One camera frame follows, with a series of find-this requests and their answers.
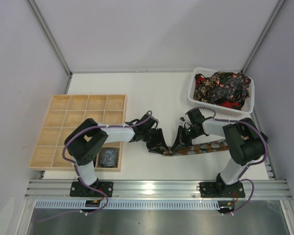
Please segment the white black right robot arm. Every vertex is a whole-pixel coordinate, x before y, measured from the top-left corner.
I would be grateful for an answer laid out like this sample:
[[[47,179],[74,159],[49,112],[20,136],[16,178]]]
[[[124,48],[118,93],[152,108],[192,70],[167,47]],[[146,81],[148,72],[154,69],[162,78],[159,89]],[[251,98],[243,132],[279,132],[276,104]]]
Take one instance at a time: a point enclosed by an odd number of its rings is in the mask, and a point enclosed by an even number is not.
[[[231,158],[218,178],[224,185],[237,183],[249,167],[261,164],[268,156],[266,138],[250,118],[225,120],[210,117],[196,120],[188,128],[179,126],[171,151],[192,147],[192,140],[202,135],[225,138]]]

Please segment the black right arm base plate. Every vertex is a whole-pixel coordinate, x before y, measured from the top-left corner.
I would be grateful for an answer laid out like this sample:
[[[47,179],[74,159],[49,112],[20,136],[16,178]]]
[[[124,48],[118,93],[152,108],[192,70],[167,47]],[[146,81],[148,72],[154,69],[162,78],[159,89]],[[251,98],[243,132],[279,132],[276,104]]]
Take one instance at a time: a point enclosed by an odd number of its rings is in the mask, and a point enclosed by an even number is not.
[[[245,191],[241,182],[226,185],[222,182],[202,182],[199,184],[202,198],[245,198]]]

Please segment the orange grey patterned tie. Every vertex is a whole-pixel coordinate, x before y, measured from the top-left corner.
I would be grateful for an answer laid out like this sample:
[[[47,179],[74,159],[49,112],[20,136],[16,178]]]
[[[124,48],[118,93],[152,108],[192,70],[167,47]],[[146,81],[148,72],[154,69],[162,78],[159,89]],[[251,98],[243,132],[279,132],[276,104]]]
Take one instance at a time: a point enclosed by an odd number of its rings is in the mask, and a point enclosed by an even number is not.
[[[163,151],[162,155],[168,156],[168,157],[188,156],[188,155],[227,151],[228,149],[229,148],[225,139],[222,139],[218,141],[194,144],[191,147],[182,147],[182,149],[180,150]]]

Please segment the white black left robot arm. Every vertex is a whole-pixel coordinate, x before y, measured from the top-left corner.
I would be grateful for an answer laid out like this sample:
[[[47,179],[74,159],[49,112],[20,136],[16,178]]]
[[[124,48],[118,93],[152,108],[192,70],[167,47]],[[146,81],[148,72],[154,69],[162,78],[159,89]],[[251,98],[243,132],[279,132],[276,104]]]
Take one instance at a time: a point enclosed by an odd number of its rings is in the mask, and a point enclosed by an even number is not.
[[[152,116],[152,111],[147,111],[141,119],[119,125],[97,123],[88,118],[65,139],[62,157],[73,164],[79,182],[84,187],[95,190],[99,180],[93,161],[104,144],[143,141],[149,152],[169,152],[162,129],[157,127],[158,123]]]

